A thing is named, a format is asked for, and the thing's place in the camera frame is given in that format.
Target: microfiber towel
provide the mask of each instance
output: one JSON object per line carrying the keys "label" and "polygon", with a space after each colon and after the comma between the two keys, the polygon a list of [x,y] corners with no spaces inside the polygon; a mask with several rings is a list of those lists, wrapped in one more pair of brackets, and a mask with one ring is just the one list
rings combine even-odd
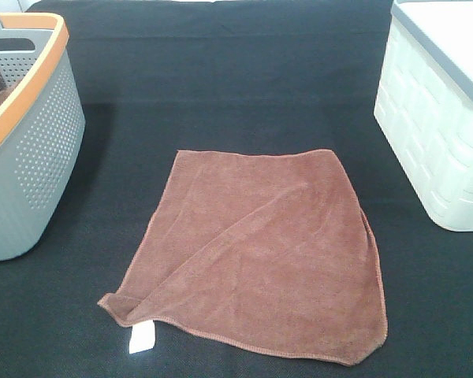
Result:
{"label": "microfiber towel", "polygon": [[354,365],[387,335],[374,236],[331,150],[177,153],[125,278],[99,305],[284,358]]}

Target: black surface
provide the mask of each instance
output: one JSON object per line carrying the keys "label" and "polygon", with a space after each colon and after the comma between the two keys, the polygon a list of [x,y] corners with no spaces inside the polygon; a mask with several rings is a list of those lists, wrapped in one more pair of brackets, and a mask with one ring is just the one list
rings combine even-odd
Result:
{"label": "black surface", "polygon": [[[390,0],[60,2],[87,128],[39,244],[0,262],[0,377],[473,377],[473,233],[426,216],[373,118]],[[254,354],[157,323],[153,350],[96,302],[115,291],[177,149],[332,148],[374,230],[389,338],[355,367]]]}

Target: gray basket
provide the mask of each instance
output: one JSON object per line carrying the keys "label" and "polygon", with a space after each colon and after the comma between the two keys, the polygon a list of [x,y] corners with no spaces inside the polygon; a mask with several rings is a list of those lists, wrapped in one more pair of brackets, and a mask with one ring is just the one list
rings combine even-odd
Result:
{"label": "gray basket", "polygon": [[[25,28],[10,27],[22,22]],[[3,14],[3,38],[30,39],[35,49],[0,51],[7,84],[24,78],[0,106],[1,128],[10,118],[18,119],[0,136],[0,260],[27,252],[39,240],[73,170],[85,124],[63,19],[48,13]]]}

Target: laundry basket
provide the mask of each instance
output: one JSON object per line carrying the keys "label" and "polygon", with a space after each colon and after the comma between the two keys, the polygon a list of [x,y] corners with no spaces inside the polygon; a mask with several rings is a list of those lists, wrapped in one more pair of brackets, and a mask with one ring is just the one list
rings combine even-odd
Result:
{"label": "laundry basket", "polygon": [[31,249],[69,180],[84,131],[65,22],[50,13],[0,13],[0,39],[31,41],[0,51],[7,85],[0,105],[0,260]]}
{"label": "laundry basket", "polygon": [[473,231],[473,2],[392,15],[375,117],[430,218]]}

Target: white care label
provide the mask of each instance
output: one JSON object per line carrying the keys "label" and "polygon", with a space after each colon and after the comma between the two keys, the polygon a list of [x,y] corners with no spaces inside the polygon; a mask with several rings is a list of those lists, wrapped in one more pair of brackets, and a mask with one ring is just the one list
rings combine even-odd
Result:
{"label": "white care label", "polygon": [[129,353],[137,353],[152,349],[156,343],[156,327],[154,321],[143,321],[132,327],[129,340]]}

